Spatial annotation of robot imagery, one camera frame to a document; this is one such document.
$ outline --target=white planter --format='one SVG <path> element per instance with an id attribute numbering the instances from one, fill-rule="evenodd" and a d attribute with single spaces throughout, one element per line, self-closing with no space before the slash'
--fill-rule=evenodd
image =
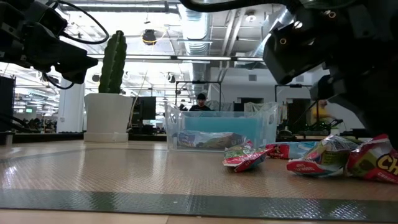
<path id="1" fill-rule="evenodd" d="M 86 142 L 127 142 L 132 98 L 112 93 L 85 96 L 87 113 Z"/>

